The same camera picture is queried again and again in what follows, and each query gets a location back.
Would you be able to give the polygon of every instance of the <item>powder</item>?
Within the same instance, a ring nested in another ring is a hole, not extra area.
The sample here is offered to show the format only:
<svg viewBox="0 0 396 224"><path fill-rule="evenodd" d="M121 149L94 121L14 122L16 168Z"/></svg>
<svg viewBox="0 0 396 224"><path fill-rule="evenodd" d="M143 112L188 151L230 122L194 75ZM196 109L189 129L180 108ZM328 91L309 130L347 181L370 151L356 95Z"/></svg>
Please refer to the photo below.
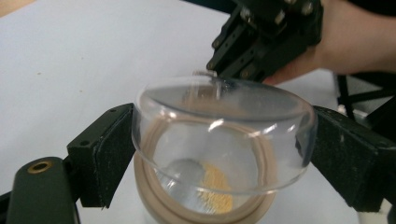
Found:
<svg viewBox="0 0 396 224"><path fill-rule="evenodd" d="M216 166L203 163L205 169L205 176L202 185L205 188L230 190L227 181L227 176ZM205 202L205 205L215 214L228 213L233 209L233 196L230 194L222 194L215 192L200 192L200 197Z"/></svg>

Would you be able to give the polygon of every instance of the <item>metal bolt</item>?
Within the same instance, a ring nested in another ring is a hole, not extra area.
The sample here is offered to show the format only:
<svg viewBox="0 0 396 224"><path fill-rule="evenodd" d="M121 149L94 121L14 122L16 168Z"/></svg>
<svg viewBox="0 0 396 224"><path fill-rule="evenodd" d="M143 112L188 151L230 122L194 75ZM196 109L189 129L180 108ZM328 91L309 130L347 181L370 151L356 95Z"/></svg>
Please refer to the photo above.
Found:
<svg viewBox="0 0 396 224"><path fill-rule="evenodd" d="M283 19L285 19L285 15L286 15L285 12L283 10L280 10L280 12L275 17L275 23L280 24L283 21Z"/></svg>
<svg viewBox="0 0 396 224"><path fill-rule="evenodd" d="M303 8L301 9L301 13L305 16L311 14L313 11L314 11L314 5L311 2L305 3Z"/></svg>
<svg viewBox="0 0 396 224"><path fill-rule="evenodd" d="M242 73L241 73L241 77L242 77L243 79L247 79L247 78L248 78L248 75L249 75L249 73L248 73L247 70L242 71Z"/></svg>
<svg viewBox="0 0 396 224"><path fill-rule="evenodd" d="M219 41L215 40L212 44L213 48L217 48L219 46Z"/></svg>
<svg viewBox="0 0 396 224"><path fill-rule="evenodd" d="M206 68L207 68L208 70L212 70L213 67L214 67L214 64L213 64L213 63L208 63L207 66L206 66Z"/></svg>
<svg viewBox="0 0 396 224"><path fill-rule="evenodd" d="M285 2L289 5L293 5L294 3L296 3L297 0L285 0Z"/></svg>

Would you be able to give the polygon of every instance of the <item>table surface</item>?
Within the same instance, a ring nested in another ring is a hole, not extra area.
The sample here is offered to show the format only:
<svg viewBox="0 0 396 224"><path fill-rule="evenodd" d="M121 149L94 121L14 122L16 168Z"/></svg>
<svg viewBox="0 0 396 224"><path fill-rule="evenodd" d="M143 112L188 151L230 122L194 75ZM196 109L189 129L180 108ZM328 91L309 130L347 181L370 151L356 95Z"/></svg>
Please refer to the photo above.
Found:
<svg viewBox="0 0 396 224"><path fill-rule="evenodd" d="M0 18L0 194L29 161L64 158L66 145L106 110L134 101L150 81L205 68L228 15L177 0L37 0ZM282 84L336 108L332 75ZM155 223L129 166L109 209L82 208L82 223ZM282 189L260 223L359 223L310 165Z"/></svg>

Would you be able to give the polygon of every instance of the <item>glass bowl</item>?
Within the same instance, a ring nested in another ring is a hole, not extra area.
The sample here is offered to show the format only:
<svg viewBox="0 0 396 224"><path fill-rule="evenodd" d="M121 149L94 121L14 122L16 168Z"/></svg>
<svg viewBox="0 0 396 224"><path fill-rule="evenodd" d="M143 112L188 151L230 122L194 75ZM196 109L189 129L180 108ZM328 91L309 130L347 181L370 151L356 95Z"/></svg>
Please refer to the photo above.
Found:
<svg viewBox="0 0 396 224"><path fill-rule="evenodd" d="M151 83L133 116L139 193L196 222L248 217L304 173L316 129L313 107L275 87L210 76Z"/></svg>

